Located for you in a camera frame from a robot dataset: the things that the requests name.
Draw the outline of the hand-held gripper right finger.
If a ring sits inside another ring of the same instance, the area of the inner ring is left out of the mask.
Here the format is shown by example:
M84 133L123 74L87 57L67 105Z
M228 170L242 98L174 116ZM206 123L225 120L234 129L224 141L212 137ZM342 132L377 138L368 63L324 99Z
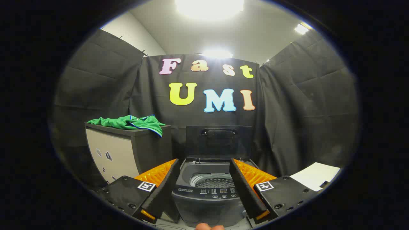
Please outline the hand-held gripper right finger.
M256 224L294 212L318 195L290 176L275 177L234 158L229 172L248 217Z

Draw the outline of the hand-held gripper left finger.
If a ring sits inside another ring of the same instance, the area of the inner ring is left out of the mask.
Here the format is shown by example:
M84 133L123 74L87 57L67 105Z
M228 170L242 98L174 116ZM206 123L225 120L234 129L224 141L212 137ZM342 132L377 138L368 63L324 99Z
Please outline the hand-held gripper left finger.
M156 224L159 219L177 223L180 214L172 190L180 174L179 160L173 159L139 176L121 176L96 190L101 200L133 218Z

